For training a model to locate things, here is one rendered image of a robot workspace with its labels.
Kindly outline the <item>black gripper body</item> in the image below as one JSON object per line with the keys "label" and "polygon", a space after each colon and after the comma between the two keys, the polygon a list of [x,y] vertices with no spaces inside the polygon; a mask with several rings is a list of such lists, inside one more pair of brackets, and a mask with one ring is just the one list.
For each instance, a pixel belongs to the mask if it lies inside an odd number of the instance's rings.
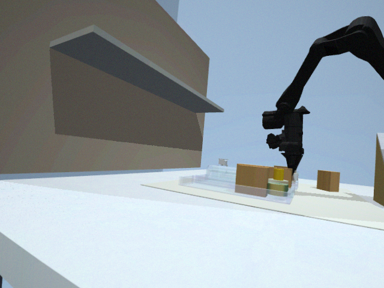
{"label": "black gripper body", "polygon": [[302,147],[303,127],[284,127],[286,142],[279,144],[279,151],[292,154],[304,154]]}

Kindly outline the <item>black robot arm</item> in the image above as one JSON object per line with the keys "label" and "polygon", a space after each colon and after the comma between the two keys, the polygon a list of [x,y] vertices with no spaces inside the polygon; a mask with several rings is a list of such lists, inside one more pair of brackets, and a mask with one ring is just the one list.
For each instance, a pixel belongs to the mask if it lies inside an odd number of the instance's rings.
{"label": "black robot arm", "polygon": [[[323,57],[350,52],[357,58],[367,61],[384,80],[384,37],[375,19],[362,16],[354,19],[350,25],[340,28],[322,38],[316,39],[309,49],[293,82],[276,102],[276,111],[262,113],[264,129],[284,127],[303,127],[303,115],[310,112],[301,106],[295,109],[309,78]],[[268,134],[266,143],[276,149],[286,142],[285,132]]]}

